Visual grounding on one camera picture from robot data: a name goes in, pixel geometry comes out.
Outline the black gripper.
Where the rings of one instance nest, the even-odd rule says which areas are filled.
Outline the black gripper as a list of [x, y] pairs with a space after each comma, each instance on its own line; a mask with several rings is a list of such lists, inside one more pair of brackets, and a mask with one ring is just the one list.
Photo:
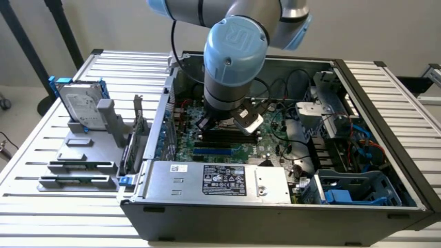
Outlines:
[[205, 114], [195, 122], [202, 132], [211, 129], [219, 121], [230, 118], [242, 133], [253, 133], [257, 130], [257, 110], [249, 102], [243, 102], [239, 107], [229, 111], [215, 109], [207, 102], [203, 103], [203, 108]]

